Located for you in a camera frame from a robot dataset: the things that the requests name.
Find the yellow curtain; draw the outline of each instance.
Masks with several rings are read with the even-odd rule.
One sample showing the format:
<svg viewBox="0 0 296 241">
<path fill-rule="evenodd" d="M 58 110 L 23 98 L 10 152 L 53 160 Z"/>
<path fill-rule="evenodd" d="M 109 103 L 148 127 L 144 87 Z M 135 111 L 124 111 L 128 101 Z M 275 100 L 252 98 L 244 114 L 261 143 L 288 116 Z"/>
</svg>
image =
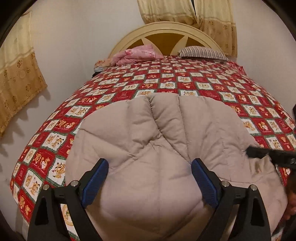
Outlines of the yellow curtain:
<svg viewBox="0 0 296 241">
<path fill-rule="evenodd" d="M 191 0 L 138 0 L 138 5 L 145 24 L 160 21 L 197 23 Z"/>
<path fill-rule="evenodd" d="M 226 55 L 237 57 L 237 28 L 231 0 L 194 0 L 197 24 Z"/>
<path fill-rule="evenodd" d="M 14 25 L 0 48 L 0 137 L 11 118 L 47 85 L 30 37 L 31 12 Z"/>
</svg>

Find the beige comforter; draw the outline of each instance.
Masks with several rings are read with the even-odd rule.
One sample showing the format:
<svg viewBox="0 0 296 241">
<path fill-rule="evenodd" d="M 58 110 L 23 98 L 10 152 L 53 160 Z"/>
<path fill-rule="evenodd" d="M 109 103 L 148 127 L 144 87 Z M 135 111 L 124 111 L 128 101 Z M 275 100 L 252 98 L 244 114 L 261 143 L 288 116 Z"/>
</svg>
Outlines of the beige comforter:
<svg viewBox="0 0 296 241">
<path fill-rule="evenodd" d="M 249 145 L 258 146 L 224 103 L 151 94 L 113 103 L 83 121 L 67 159 L 66 184 L 105 158 L 107 179 L 87 208 L 104 241 L 196 240 L 213 212 L 191 173 L 191 161 L 201 158 L 221 180 L 259 188 L 273 231 L 287 198 L 269 158 L 246 156 Z"/>
</svg>

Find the metal screw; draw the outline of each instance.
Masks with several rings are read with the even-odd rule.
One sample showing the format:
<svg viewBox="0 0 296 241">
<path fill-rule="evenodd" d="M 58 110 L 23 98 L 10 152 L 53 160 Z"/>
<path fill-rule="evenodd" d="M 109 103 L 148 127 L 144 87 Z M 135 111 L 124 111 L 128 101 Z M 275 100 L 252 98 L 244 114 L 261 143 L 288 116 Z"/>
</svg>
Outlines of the metal screw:
<svg viewBox="0 0 296 241">
<path fill-rule="evenodd" d="M 257 189 L 258 189 L 255 185 L 251 185 L 250 188 L 251 188 L 253 191 L 257 191 Z"/>
<path fill-rule="evenodd" d="M 76 187 L 77 185 L 78 185 L 78 181 L 77 180 L 74 180 L 74 181 L 72 181 L 71 183 L 70 183 L 70 185 L 72 186 L 72 187 Z"/>
<path fill-rule="evenodd" d="M 229 185 L 230 185 L 230 183 L 227 182 L 227 181 L 222 181 L 221 184 L 222 184 L 222 186 L 224 186 L 224 187 L 229 187 Z"/>
<path fill-rule="evenodd" d="M 42 189 L 46 191 L 46 190 L 48 190 L 49 188 L 50 188 L 50 186 L 49 186 L 48 184 L 45 184 L 45 185 L 43 186 Z"/>
</svg>

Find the patterned bedspread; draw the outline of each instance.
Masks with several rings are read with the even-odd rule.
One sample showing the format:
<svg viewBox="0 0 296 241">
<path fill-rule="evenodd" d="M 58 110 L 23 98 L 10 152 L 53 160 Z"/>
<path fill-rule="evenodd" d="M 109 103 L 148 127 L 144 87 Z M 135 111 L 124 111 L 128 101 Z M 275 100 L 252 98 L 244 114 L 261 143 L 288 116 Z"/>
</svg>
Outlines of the patterned bedspread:
<svg viewBox="0 0 296 241">
<path fill-rule="evenodd" d="M 44 184 L 65 184 L 66 158 L 82 120 L 104 106 L 153 92 L 207 96 L 233 108 L 260 146 L 296 148 L 295 124 L 261 86 L 226 64 L 169 56 L 161 61 L 111 67 L 77 90 L 44 122 L 21 154 L 10 188 L 22 215 L 30 222 Z M 288 169 L 278 168 L 286 184 Z M 66 205 L 63 216 L 77 239 Z"/>
</svg>

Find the white wall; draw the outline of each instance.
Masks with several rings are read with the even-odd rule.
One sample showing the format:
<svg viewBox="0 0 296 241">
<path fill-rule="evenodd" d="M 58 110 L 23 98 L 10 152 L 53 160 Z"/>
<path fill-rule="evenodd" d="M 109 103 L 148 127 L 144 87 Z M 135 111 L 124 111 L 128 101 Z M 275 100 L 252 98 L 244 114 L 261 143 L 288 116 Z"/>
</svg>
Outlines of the white wall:
<svg viewBox="0 0 296 241">
<path fill-rule="evenodd" d="M 290 31 L 261 0 L 233 0 L 238 58 L 254 81 L 288 113 L 296 104 L 296 42 Z"/>
<path fill-rule="evenodd" d="M 290 111 L 296 103 L 296 43 L 261 0 L 233 0 L 238 59 L 247 74 Z M 17 205 L 8 187 L 14 165 L 47 117 L 90 79 L 94 63 L 143 25 L 137 0 L 38 0 L 32 10 L 32 41 L 48 88 L 11 121 L 0 140 L 0 209 L 15 228 Z"/>
</svg>

